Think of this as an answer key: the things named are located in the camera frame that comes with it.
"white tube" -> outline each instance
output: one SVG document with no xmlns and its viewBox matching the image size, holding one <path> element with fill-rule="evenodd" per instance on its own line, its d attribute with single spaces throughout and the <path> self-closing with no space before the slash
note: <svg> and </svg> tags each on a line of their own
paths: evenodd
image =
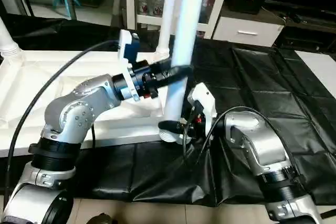
<svg viewBox="0 0 336 224">
<path fill-rule="evenodd" d="M 191 63 L 201 6 L 202 0 L 182 0 L 174 43 L 172 67 L 190 65 Z M 187 78 L 169 86 L 164 108 L 165 120 L 178 121 L 181 118 L 186 84 Z M 160 131 L 160 138 L 166 142 L 181 142 L 178 134 L 168 131 Z"/>
<path fill-rule="evenodd" d="M 17 56 L 20 49 L 9 34 L 4 22 L 0 18 L 0 54 L 4 58 Z"/>
<path fill-rule="evenodd" d="M 169 57 L 169 39 L 174 17 L 175 0 L 164 0 L 159 44 L 156 54 L 161 58 Z"/>
</svg>

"black plastic sheet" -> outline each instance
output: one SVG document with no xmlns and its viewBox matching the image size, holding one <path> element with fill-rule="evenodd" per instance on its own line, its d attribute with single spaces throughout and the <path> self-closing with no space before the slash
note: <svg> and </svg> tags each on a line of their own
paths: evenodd
<svg viewBox="0 0 336 224">
<path fill-rule="evenodd" d="M 15 30 L 16 41 L 23 49 L 83 50 L 103 39 L 117 38 L 119 32 L 64 20 L 34 22 L 42 30 L 56 32 L 26 36 L 32 31 Z M 88 44 L 90 38 L 82 36 L 90 34 L 92 43 Z M 157 35 L 140 32 L 140 39 L 142 48 L 154 51 Z M 197 39 L 193 65 L 194 77 L 190 78 L 188 88 L 205 82 L 216 98 L 218 112 L 237 105 L 262 112 L 289 145 L 316 203 L 336 205 L 336 100 L 294 51 Z M 191 164 L 201 144 L 199 139 L 189 146 Z M 29 160 L 29 156 L 14 158 L 12 188 Z M 3 172 L 5 164 L 6 159 L 1 158 Z M 242 151 L 230 148 L 219 138 L 213 140 L 192 171 L 183 163 L 182 148 L 177 144 L 157 141 L 83 150 L 75 181 L 76 197 L 85 198 L 211 207 L 224 201 L 263 201 Z"/>
</svg>

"robotic arm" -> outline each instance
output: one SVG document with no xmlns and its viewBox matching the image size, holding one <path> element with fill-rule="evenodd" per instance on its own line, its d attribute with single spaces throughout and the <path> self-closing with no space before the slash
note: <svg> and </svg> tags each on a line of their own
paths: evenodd
<svg viewBox="0 0 336 224">
<path fill-rule="evenodd" d="M 205 115 L 205 122 L 191 127 L 189 135 L 195 136 L 195 129 L 205 129 L 210 134 L 210 125 L 217 118 L 215 99 L 203 83 L 191 90 L 188 101 L 192 106 L 199 103 L 199 112 Z M 186 127 L 180 122 L 163 121 L 159 127 L 177 134 L 183 134 Z M 280 223 L 322 224 L 317 208 L 306 192 L 288 153 L 279 136 L 260 114 L 246 108 L 245 111 L 231 111 L 217 124 L 217 132 L 225 139 L 242 148 L 247 163 L 258 181 L 265 198 L 268 216 Z"/>
<path fill-rule="evenodd" d="M 264 195 L 269 218 L 279 222 L 300 219 L 300 223 L 322 224 L 311 196 L 297 180 L 298 174 L 280 138 L 265 120 L 250 111 L 229 112 L 224 125 L 225 138 L 244 149 Z"/>
<path fill-rule="evenodd" d="M 33 159 L 24 168 L 2 223 L 66 223 L 73 205 L 66 188 L 75 175 L 81 144 L 95 119 L 125 99 L 155 98 L 157 88 L 191 73 L 189 66 L 170 68 L 169 59 L 152 65 L 136 62 L 133 56 L 137 54 L 138 38 L 129 34 L 127 39 L 123 43 L 121 38 L 120 48 L 126 56 L 131 55 L 128 59 L 131 58 L 132 68 L 116 76 L 105 74 L 84 81 L 70 94 L 48 105 L 41 138 L 29 147 Z"/>
</svg>

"black cable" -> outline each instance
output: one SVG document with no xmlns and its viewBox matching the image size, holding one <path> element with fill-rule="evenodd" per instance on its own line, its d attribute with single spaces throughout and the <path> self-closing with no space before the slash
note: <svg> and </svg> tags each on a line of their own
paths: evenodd
<svg viewBox="0 0 336 224">
<path fill-rule="evenodd" d="M 91 133 L 92 133 L 92 149 L 96 148 L 96 134 L 95 134 L 95 125 L 92 124 Z"/>
<path fill-rule="evenodd" d="M 187 156 L 187 148 L 186 148 L 188 131 L 195 117 L 197 117 L 200 113 L 202 113 L 203 109 L 204 108 L 201 105 L 201 103 L 199 101 L 195 101 L 194 106 L 191 109 L 189 118 L 187 120 L 187 124 L 185 125 L 184 130 L 183 130 L 183 138 L 182 138 L 183 159 L 184 159 L 184 163 L 186 164 L 188 168 L 190 168 L 188 164 L 188 156 Z"/>
<path fill-rule="evenodd" d="M 195 107 L 192 107 L 189 118 L 187 120 L 187 124 L 185 125 L 184 130 L 183 130 L 183 138 L 182 138 L 183 161 L 187 167 L 189 167 L 188 157 L 187 157 L 187 136 L 188 136 L 188 131 L 190 129 L 190 125 L 192 121 L 194 120 L 195 116 L 197 115 L 195 113 L 196 113 Z"/>
<path fill-rule="evenodd" d="M 8 160 L 7 160 L 7 165 L 6 165 L 6 175 L 5 175 L 5 192 L 4 192 L 4 209 L 8 203 L 9 200 L 9 187 L 10 187 L 10 170 L 11 170 L 11 164 L 12 164 L 12 158 L 14 155 L 14 149 L 15 149 L 15 144 L 16 144 L 16 140 L 17 137 L 20 133 L 20 130 L 25 122 L 25 120 L 27 119 L 29 113 L 31 112 L 32 108 L 34 107 L 35 103 L 37 102 L 37 100 L 41 97 L 41 95 L 43 94 L 43 92 L 50 86 L 50 84 L 61 74 L 63 73 L 69 66 L 71 66 L 76 60 L 78 60 L 79 58 L 81 58 L 83 55 L 85 55 L 86 53 L 93 51 L 95 49 L 98 49 L 99 47 L 108 45 L 108 44 L 118 44 L 117 40 L 107 40 L 104 41 L 102 43 L 96 44 L 82 52 L 80 52 L 79 54 L 77 54 L 75 57 L 73 57 L 71 60 L 69 60 L 64 66 L 62 66 L 47 82 L 46 84 L 43 85 L 43 87 L 39 90 L 39 92 L 35 95 L 35 97 L 33 98 L 33 100 L 31 101 L 31 103 L 29 104 L 28 108 L 26 109 L 25 113 L 23 114 L 23 116 L 21 117 L 15 132 L 13 134 L 13 138 L 11 141 L 11 145 L 9 147 L 8 150 Z"/>
</svg>

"tiled floor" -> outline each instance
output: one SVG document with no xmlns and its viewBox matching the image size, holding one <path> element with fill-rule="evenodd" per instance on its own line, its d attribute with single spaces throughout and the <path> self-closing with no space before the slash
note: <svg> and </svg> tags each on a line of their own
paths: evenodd
<svg viewBox="0 0 336 224">
<path fill-rule="evenodd" d="M 0 196 L 2 211 L 3 196 Z M 320 212 L 335 207 L 320 206 Z M 115 200 L 75 199 L 67 224 L 86 224 L 101 213 L 118 220 L 119 224 L 272 224 L 263 205 L 221 205 L 217 208 L 153 204 L 124 203 Z M 325 220 L 332 224 L 336 218 Z"/>
</svg>

